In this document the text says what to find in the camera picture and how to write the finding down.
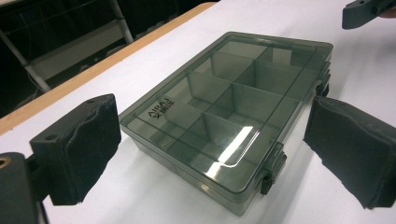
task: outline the plastic storage box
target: plastic storage box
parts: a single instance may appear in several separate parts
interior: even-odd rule
[[[137,146],[238,216],[266,194],[332,45],[227,33],[120,114]]]

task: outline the metal screw hole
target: metal screw hole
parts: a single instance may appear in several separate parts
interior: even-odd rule
[[[0,157],[0,169],[6,167],[11,163],[10,157]]]

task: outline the table surface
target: table surface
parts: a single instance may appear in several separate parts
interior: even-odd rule
[[[221,0],[212,7],[201,5],[197,11],[189,12],[191,17],[182,25],[169,28],[166,34],[154,32],[150,40],[141,40],[149,44],[132,44],[2,119],[0,153],[17,151],[31,155],[30,139],[94,96],[113,92],[119,113],[122,112],[229,31],[332,43],[329,97],[350,103],[395,127],[396,20],[375,19],[359,29],[345,31],[341,28],[341,15],[347,3],[348,0]],[[256,195],[242,217],[233,215],[166,170],[123,133],[118,152],[83,203],[53,206],[49,198],[44,201],[49,220],[52,223],[395,223],[396,206],[363,209],[303,142],[308,115],[309,107],[285,144],[288,160],[279,179],[267,196]]]

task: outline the dark background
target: dark background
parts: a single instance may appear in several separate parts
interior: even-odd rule
[[[160,21],[206,2],[205,0],[119,0],[122,14],[136,38]],[[27,61],[85,35],[114,20],[107,0],[25,0],[0,8],[0,28]],[[83,64],[93,65],[123,40],[92,55],[47,82],[53,88],[78,74]],[[30,102],[41,90],[17,58],[0,41],[0,118]]]

